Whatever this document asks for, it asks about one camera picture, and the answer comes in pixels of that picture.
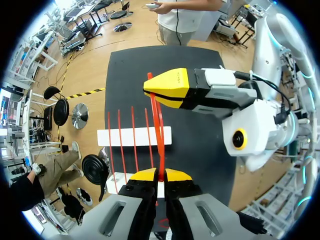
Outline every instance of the game controller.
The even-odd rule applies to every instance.
[[[159,7],[159,5],[155,4],[155,3],[148,3],[146,4],[147,8],[149,9],[156,9]]]

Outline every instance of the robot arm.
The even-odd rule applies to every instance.
[[[263,223],[241,217],[209,194],[203,194],[192,178],[181,171],[165,170],[166,216],[175,239],[274,240]],[[69,239],[148,240],[156,216],[158,170],[135,173],[118,194],[112,194],[83,216],[82,225]],[[52,239],[62,239],[56,235]]]
[[[143,90],[146,95],[155,93],[156,99],[168,107],[214,114],[221,118],[223,141],[228,153],[241,157],[246,167],[255,171],[278,148],[293,142],[299,133],[297,116],[285,110],[284,103],[275,101],[275,89],[281,81],[281,48],[288,48],[307,84],[301,89],[304,96],[299,98],[312,118],[312,136],[303,165],[310,164],[306,168],[306,178],[315,180],[316,164],[311,162],[315,161],[313,146],[317,142],[315,111],[320,104],[315,68],[303,40],[284,15],[261,18],[255,25],[256,46],[250,77],[225,69],[179,68],[146,81]],[[236,78],[248,82],[236,87]],[[302,193],[303,201],[299,206],[303,208],[310,199],[314,180],[307,182]]]

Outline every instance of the black mat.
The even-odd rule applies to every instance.
[[[153,126],[150,98],[144,95],[147,73],[153,76],[175,68],[219,68],[223,66],[218,52],[197,47],[149,46],[111,53],[106,80],[105,128],[118,129],[118,109],[121,128],[132,128],[131,106],[135,127],[146,127],[145,108]],[[230,157],[223,142],[221,121],[212,115],[161,105],[165,126],[171,126],[172,145],[165,147],[165,167],[189,174],[204,193],[209,193],[228,205],[234,184],[236,159]],[[157,147],[152,148],[154,162],[159,165]],[[116,172],[123,172],[119,147],[113,147]],[[135,173],[134,148],[125,147],[126,170]],[[151,167],[149,147],[138,147],[139,169]]]

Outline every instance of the yellow black caution tape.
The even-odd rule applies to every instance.
[[[65,79],[66,79],[67,70],[68,70],[69,65],[71,63],[71,58],[72,58],[73,55],[74,55],[74,53],[71,53],[71,55],[69,57],[69,60],[68,60],[68,63],[66,64],[66,68],[65,68],[65,71],[64,71],[63,80],[62,80],[62,84],[61,84],[60,93],[62,93],[62,89],[64,88],[64,83],[65,83]]]
[[[98,88],[98,89],[95,89],[95,90],[92,90],[92,91],[87,91],[87,92],[78,93],[78,94],[74,94],[74,95],[68,96],[66,99],[73,99],[73,98],[77,98],[77,97],[82,97],[82,96],[98,93],[98,92],[101,92],[101,91],[104,91],[104,90],[106,90],[105,87]]]

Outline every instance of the khaki pants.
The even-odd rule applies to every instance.
[[[160,36],[162,42],[168,46],[187,46],[194,32],[176,33],[159,24]]]
[[[56,156],[45,164],[46,172],[39,177],[45,198],[50,197],[57,187],[81,177],[77,170],[66,171],[78,159],[79,154],[71,150]]]

